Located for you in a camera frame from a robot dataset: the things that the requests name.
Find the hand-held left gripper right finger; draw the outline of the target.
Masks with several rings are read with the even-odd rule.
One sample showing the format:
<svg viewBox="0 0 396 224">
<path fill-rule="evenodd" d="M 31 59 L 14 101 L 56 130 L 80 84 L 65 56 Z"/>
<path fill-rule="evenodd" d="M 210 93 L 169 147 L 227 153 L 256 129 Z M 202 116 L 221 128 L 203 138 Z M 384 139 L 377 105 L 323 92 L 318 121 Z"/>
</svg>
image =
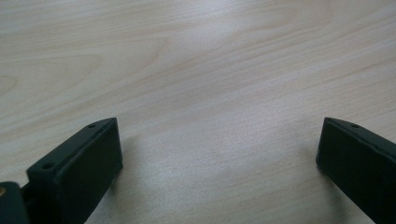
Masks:
<svg viewBox="0 0 396 224">
<path fill-rule="evenodd" d="M 376 224 L 396 224 L 396 144 L 360 125 L 326 118 L 318 168 Z"/>
</svg>

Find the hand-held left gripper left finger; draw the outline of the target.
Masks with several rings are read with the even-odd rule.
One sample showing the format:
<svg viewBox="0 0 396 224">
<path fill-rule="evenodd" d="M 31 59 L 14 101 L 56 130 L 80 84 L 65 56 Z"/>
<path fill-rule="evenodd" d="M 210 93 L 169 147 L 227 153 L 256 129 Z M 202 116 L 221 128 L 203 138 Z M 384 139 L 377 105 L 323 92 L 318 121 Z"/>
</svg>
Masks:
<svg viewBox="0 0 396 224">
<path fill-rule="evenodd" d="M 32 223 L 84 224 L 121 169 L 117 120 L 87 125 L 27 169 Z"/>
</svg>

